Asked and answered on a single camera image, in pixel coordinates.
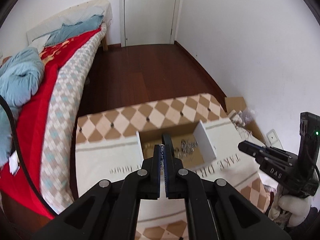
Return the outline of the white gloved right hand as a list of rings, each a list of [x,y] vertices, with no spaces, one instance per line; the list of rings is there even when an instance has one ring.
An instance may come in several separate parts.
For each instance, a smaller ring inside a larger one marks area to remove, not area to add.
[[[288,194],[280,196],[278,200],[279,207],[291,213],[287,223],[288,227],[299,226],[304,222],[310,212],[312,200],[312,196],[307,198],[298,198]]]

